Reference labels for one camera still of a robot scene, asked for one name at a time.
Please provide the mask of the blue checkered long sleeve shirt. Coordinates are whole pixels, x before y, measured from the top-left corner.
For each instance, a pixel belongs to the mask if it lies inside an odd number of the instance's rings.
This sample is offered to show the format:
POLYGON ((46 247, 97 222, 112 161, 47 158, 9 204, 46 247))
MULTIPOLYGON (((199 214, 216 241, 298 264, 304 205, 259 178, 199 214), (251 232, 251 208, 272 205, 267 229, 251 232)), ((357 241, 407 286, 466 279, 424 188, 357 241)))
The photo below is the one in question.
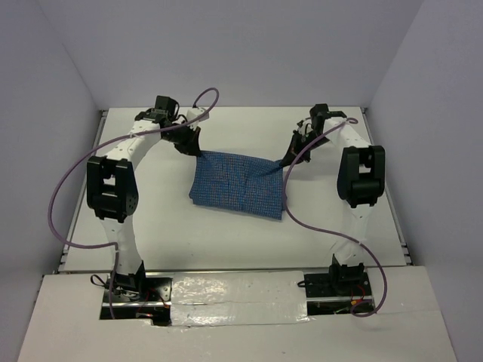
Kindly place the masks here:
POLYGON ((193 204, 280 220, 283 170, 277 161, 203 151, 189 192, 193 204))

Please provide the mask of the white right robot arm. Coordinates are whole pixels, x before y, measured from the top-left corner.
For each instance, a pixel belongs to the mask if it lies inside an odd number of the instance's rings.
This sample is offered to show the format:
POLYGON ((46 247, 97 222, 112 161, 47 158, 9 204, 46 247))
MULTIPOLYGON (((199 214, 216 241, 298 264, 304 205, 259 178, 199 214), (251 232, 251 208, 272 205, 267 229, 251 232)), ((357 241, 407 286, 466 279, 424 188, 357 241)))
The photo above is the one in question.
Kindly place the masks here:
POLYGON ((355 279, 347 269, 359 269, 363 264, 363 247, 368 218, 385 189, 386 153, 374 146, 353 127, 358 121, 342 111, 331 111, 318 103, 309 110, 309 117, 297 123, 288 150, 280 167, 293 167, 310 162, 311 151, 332 143, 340 151, 337 174, 337 194, 343 202, 343 221, 332 257, 332 266, 341 269, 328 276, 328 286, 337 295, 348 293, 355 279))

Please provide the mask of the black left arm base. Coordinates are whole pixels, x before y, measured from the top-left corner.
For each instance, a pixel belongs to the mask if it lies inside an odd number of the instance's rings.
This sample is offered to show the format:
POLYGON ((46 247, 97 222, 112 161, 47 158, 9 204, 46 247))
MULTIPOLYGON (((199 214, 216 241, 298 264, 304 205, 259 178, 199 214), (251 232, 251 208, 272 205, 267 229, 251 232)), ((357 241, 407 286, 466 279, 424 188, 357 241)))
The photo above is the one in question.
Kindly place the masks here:
POLYGON ((100 319, 112 320, 113 311, 116 320, 146 320, 155 326, 170 326, 172 287, 172 278, 150 275, 142 292, 122 290, 120 287, 114 289, 111 305, 109 291, 105 290, 100 319))

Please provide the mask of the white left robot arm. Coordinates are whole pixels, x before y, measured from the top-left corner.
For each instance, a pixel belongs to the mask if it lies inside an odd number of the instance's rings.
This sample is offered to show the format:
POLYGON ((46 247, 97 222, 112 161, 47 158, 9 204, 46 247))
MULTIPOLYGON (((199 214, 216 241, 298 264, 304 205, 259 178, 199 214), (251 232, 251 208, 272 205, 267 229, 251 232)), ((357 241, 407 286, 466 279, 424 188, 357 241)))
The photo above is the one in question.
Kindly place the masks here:
POLYGON ((113 286, 130 300, 142 299, 148 290, 143 260, 138 252, 133 214, 139 203, 135 170, 158 142, 165 140, 184 155, 200 156, 198 123, 209 118, 206 109, 190 108, 178 114, 179 104, 170 97, 156 97, 155 105, 134 119, 127 139, 104 156, 87 162, 87 203, 110 243, 115 243, 116 271, 113 286))

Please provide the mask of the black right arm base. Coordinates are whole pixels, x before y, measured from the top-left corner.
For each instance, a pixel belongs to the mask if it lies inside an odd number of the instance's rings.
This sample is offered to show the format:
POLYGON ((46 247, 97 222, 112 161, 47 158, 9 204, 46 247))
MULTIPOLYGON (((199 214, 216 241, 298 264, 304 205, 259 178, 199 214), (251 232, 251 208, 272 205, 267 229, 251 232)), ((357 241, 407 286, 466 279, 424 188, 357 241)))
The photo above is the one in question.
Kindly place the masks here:
POLYGON ((331 314, 370 314, 374 301, 363 262, 341 265, 335 256, 327 271, 305 274, 297 283, 305 290, 309 316, 331 314))

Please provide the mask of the white taped cover sheet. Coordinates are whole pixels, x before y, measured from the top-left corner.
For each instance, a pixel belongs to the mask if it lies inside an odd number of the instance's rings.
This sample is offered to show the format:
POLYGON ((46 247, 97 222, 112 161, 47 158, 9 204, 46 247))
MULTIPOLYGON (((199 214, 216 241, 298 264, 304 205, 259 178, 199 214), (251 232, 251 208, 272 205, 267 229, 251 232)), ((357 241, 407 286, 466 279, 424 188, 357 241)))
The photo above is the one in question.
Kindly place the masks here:
POLYGON ((301 271, 176 273, 171 324, 218 327, 298 324, 309 320, 301 271))

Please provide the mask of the aluminium table edge rail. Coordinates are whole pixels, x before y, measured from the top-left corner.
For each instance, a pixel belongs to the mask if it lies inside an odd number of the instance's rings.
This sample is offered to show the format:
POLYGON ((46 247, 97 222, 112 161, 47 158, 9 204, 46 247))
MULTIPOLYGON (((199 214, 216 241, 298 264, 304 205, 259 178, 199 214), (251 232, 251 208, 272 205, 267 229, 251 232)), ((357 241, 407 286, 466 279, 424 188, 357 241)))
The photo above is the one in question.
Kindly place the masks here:
MULTIPOLYGON (((364 119, 364 123, 365 123, 366 130, 368 132, 369 139, 372 143, 375 143, 374 136, 371 132, 371 128, 370 128, 369 121, 368 121, 368 116, 367 116, 368 108, 367 107, 361 107, 360 110, 361 110, 361 113, 362 113, 362 117, 364 119)), ((400 224, 399 219, 398 219, 398 215, 397 215, 395 205, 394 205, 394 202, 393 202, 390 190, 389 190, 388 183, 386 183, 385 193, 386 193, 386 197, 388 199, 389 209, 391 210, 392 219, 393 219, 393 222, 395 224, 395 229, 396 229, 397 234, 398 234, 398 239, 399 239, 399 242, 401 244, 401 248, 403 249, 403 254, 405 255, 406 263, 408 265, 413 265, 414 263, 413 263, 413 260, 412 260, 412 257, 411 257, 411 252, 408 249, 408 243, 405 240, 405 237, 403 235, 403 231, 401 229, 401 224, 400 224)))

